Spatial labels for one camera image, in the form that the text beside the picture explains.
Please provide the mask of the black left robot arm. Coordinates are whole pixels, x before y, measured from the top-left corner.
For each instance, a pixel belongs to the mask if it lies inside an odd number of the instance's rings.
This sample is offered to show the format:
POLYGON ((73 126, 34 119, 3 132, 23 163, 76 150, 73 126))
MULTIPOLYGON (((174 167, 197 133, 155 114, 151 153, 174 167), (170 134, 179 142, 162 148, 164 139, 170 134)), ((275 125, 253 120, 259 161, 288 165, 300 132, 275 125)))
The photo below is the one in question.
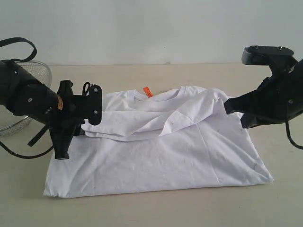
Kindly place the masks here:
POLYGON ((87 120, 98 125, 102 119, 102 89, 85 83, 81 95, 72 91, 73 83, 62 80, 57 92, 41 83, 19 64, 0 62, 0 104, 14 116, 28 116, 44 127, 28 143, 33 146, 49 131, 55 159, 69 159, 68 149, 74 136, 81 134, 87 120))

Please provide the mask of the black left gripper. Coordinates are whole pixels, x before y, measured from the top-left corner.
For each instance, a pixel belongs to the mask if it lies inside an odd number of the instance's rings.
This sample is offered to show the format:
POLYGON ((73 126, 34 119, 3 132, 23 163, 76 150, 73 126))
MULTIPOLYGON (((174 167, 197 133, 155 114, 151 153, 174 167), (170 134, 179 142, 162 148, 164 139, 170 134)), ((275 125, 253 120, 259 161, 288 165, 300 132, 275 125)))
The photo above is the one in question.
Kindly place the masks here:
POLYGON ((86 82, 82 94, 75 95, 73 83, 62 80, 57 91, 58 107, 51 115, 49 133, 55 159, 69 159, 68 149, 74 136, 81 135, 81 126, 87 120, 98 125, 102 119, 102 88, 86 82))

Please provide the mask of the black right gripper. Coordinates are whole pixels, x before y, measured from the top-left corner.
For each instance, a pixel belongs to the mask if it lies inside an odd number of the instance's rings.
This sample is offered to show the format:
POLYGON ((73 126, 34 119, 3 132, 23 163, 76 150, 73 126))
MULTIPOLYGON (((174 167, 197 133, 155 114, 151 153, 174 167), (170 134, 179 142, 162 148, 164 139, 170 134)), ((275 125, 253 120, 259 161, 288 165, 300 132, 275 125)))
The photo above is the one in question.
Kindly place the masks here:
POLYGON ((303 113, 303 67, 294 66, 290 73, 265 80, 258 89, 224 103, 227 114, 243 113, 244 129, 281 124, 303 113))

